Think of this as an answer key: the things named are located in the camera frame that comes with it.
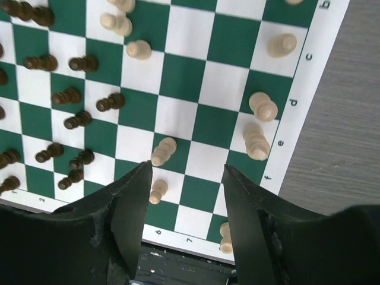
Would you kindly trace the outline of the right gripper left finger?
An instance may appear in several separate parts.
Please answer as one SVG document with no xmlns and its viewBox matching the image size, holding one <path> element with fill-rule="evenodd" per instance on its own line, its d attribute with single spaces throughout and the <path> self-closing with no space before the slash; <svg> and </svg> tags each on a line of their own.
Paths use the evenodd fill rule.
<svg viewBox="0 0 380 285">
<path fill-rule="evenodd" d="M 132 279 L 138 267 L 153 177 L 144 161 L 98 191 L 55 210 L 62 243 L 56 260 L 64 268 L 106 267 L 108 279 Z"/>
</svg>

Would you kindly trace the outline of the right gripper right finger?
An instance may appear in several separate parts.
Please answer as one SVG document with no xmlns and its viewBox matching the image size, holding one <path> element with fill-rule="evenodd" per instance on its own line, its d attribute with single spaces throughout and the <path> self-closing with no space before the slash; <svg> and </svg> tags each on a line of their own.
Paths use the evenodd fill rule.
<svg viewBox="0 0 380 285">
<path fill-rule="evenodd" d="M 317 220 L 322 214 L 292 204 L 225 164 L 222 183 L 239 284 L 290 284 L 281 260 L 281 221 Z"/>
</svg>

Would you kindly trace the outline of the white chess piece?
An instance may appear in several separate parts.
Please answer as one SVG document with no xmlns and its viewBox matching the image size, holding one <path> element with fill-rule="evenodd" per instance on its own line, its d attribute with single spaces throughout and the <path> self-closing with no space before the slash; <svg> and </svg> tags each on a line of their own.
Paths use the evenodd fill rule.
<svg viewBox="0 0 380 285">
<path fill-rule="evenodd" d="M 267 52 L 273 58 L 282 58 L 292 53 L 297 46 L 297 38 L 292 33 L 272 37 L 267 43 Z"/>
</svg>

